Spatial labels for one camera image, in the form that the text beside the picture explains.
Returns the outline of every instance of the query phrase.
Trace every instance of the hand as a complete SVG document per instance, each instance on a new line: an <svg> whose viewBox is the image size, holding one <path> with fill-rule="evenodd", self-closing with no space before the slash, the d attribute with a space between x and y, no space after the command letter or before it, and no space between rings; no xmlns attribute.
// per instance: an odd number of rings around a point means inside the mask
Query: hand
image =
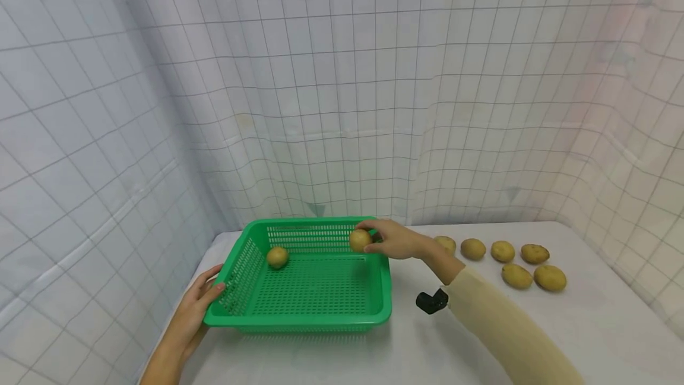
<svg viewBox="0 0 684 385"><path fill-rule="evenodd" d="M356 229L375 229L382 242L369 244L366 253L382 253L393 259L418 258L424 259L432 245L437 244L428 236L413 232L411 229L388 219L364 220L356 225Z"/></svg>
<svg viewBox="0 0 684 385"><path fill-rule="evenodd" d="M223 282L212 286L214 280L210 280L210 278L219 273L222 267L223 264L217 264L197 277L183 295L183 299L180 300L180 304L166 328L166 333L159 343L160 348L177 352L180 355L180 361L183 363L195 352L204 335L207 334L208 327L202 322L204 313L226 287Z"/></svg>

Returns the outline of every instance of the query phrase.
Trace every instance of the basket rim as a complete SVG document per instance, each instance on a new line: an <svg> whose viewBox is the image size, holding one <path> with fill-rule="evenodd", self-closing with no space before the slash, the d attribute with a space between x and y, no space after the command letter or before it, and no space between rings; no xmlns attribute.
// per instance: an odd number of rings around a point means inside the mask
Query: basket rim
<svg viewBox="0 0 684 385"><path fill-rule="evenodd" d="M275 218L275 219L257 219L249 222L247 226L242 229L242 234L235 241L233 248L230 249L230 254L226 258L221 271L216 277L214 285L220 282L225 282L229 272L233 269L233 265L238 259L240 249L247 243L249 231L260 224L274 224L282 225L287 222L297 221L301 224L323 224L325 222L339 223L341 220L345 222L361 222L365 219L374 219L372 216L345 216L345 217L306 217L306 218ZM389 271L389 260L381 254L365 254L379 257L379 276L381 277L381 286L387 291L382 291L382 308L375 314L297 314L293 315L239 315L239 316L220 316L211 312L211 307L218 303L215 300L211 303L210 309L204 314L204 323L210 327L242 327L242 326L262 326L262 327L315 327L315 326L378 326L387 322L392 314L392 280Z"/></svg>

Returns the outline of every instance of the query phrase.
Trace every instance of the beige sleeve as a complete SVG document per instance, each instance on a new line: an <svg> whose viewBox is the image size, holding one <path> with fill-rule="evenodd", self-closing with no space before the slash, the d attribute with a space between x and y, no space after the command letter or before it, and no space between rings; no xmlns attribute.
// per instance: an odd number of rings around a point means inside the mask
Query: beige sleeve
<svg viewBox="0 0 684 385"><path fill-rule="evenodd" d="M471 268L445 287L449 308L514 384L584 384L565 354L517 304Z"/></svg>

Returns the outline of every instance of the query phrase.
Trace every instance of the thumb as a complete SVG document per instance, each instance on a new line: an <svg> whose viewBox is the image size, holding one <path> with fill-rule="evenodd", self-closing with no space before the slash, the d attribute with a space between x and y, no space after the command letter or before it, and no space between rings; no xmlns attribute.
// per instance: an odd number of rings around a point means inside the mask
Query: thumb
<svg viewBox="0 0 684 385"><path fill-rule="evenodd" d="M385 254L385 244L384 242L374 242L374 244L366 245L363 250L365 253Z"/></svg>
<svg viewBox="0 0 684 385"><path fill-rule="evenodd" d="M200 298L197 303L203 310L207 310L210 304L218 299L218 296L226 289L226 283L220 282L216 286L211 287L207 292Z"/></svg>

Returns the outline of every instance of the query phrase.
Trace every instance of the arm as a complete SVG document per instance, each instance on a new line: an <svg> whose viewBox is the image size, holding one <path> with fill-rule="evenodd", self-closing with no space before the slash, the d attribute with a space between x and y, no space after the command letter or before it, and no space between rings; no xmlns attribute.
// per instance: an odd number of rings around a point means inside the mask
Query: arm
<svg viewBox="0 0 684 385"><path fill-rule="evenodd" d="M383 242L368 245L367 253L423 260L446 285L451 312L480 339L514 384L584 384L563 352L525 311L435 240L391 220L366 220L357 228L381 233Z"/></svg>
<svg viewBox="0 0 684 385"><path fill-rule="evenodd" d="M177 385L190 355L200 345L208 327L202 323L204 313L226 285L220 282L211 286L223 264L202 273L185 292L166 332L154 350L140 385Z"/></svg>

